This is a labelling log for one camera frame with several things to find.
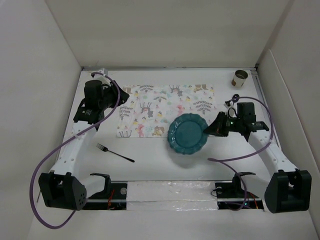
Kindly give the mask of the patterned white cloth napkin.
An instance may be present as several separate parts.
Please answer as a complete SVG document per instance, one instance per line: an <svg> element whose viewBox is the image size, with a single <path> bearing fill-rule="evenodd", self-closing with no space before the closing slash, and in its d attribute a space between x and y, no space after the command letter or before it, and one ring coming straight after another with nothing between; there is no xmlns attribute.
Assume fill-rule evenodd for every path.
<svg viewBox="0 0 320 240"><path fill-rule="evenodd" d="M209 124L217 112L212 85L125 85L129 95L119 108L119 138L166 137L170 124L183 114L196 114Z"/></svg>

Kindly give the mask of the teal scalloped plate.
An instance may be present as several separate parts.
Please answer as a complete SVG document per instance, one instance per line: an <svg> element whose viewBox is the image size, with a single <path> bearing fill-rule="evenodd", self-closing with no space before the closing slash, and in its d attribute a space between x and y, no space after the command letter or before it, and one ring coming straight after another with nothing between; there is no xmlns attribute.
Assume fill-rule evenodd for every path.
<svg viewBox="0 0 320 240"><path fill-rule="evenodd" d="M204 130L208 124L204 118L194 113L184 113L170 124L167 131L169 147L177 154L193 155L207 143L208 134Z"/></svg>

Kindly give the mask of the black spoon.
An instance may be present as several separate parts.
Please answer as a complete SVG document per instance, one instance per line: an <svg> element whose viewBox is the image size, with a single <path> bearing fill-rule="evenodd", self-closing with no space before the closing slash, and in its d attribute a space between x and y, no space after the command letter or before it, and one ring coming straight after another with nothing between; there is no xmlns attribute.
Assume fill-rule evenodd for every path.
<svg viewBox="0 0 320 240"><path fill-rule="evenodd" d="M231 100L233 103L236 103L239 101L239 99L240 99L240 96L238 94L234 94Z"/></svg>

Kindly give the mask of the brown paper cup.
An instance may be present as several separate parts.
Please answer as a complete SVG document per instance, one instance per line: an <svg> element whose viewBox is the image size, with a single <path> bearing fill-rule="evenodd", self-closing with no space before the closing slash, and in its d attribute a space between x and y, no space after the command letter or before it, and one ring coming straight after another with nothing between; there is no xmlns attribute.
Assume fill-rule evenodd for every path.
<svg viewBox="0 0 320 240"><path fill-rule="evenodd" d="M249 74L245 70L236 70L231 80L232 86L234 86L235 88L241 88L247 80L248 76Z"/></svg>

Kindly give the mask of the black fork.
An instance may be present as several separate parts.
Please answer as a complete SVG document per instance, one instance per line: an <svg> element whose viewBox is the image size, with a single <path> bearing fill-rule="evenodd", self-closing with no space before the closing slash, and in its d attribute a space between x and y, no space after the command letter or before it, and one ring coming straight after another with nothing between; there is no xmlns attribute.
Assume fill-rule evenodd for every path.
<svg viewBox="0 0 320 240"><path fill-rule="evenodd" d="M98 149L100 149L101 151L103 151L103 152L105 152L105 153L112 153L112 154L114 154L114 155L116 155L116 156L118 156L118 157L121 157L121 158L123 158L123 159L125 159L125 160L127 160L127 161L129 161L129 162L131 162L131 163L135 163L135 160L133 160L133 159L131 159L131 158L128 158L128 157L126 157L126 156L123 156L123 155L121 155L121 154L118 154L118 153L116 153L116 152L114 152L114 151L111 151L111 150L109 150L106 146L104 146L104 145L102 145L102 144L100 144L100 143L97 143L96 144L96 147L98 148Z"/></svg>

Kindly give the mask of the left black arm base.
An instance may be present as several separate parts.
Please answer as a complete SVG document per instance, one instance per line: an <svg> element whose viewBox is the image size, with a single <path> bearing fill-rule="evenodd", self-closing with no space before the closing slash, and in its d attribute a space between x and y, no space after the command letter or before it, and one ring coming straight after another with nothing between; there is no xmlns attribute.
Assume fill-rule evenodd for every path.
<svg viewBox="0 0 320 240"><path fill-rule="evenodd" d="M128 183L125 181L112 181L108 190L87 195L86 204L82 210L91 211L120 211L127 209Z"/></svg>

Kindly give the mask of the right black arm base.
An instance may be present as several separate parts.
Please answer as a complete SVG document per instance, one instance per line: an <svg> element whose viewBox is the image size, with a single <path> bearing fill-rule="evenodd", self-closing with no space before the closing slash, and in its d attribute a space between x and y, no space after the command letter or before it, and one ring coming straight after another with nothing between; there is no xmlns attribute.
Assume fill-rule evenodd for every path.
<svg viewBox="0 0 320 240"><path fill-rule="evenodd" d="M236 188L231 181L215 182L214 188L210 194L216 198L219 210L237 211L244 203L242 210L264 210L264 204L261 198L240 188Z"/></svg>

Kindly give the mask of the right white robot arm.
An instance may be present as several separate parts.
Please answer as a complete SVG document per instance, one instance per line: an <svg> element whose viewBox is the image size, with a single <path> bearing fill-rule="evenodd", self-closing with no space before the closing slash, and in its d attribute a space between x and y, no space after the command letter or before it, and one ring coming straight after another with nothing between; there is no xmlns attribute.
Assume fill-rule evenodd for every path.
<svg viewBox="0 0 320 240"><path fill-rule="evenodd" d="M237 197L252 193L264 200L268 210L275 213L307 211L310 206L312 176L300 170L273 142L274 129L263 121L257 121L253 102L237 103L237 113L231 117L219 112L213 123L203 133L227 137L230 132L239 133L255 149L270 175L264 180L255 173L235 173L239 179L231 184Z"/></svg>

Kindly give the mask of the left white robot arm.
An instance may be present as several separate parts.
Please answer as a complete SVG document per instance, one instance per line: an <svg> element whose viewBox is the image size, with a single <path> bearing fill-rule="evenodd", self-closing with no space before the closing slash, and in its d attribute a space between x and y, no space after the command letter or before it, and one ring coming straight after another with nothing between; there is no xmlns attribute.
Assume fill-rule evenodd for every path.
<svg viewBox="0 0 320 240"><path fill-rule="evenodd" d="M79 211L88 198L98 196L104 199L111 194L108 174L91 173L80 180L80 166L101 121L105 119L105 110L116 109L128 98L129 95L115 81L103 83L94 79L85 83L84 99L73 118L73 139L66 144L50 172L42 173L38 179L47 207Z"/></svg>

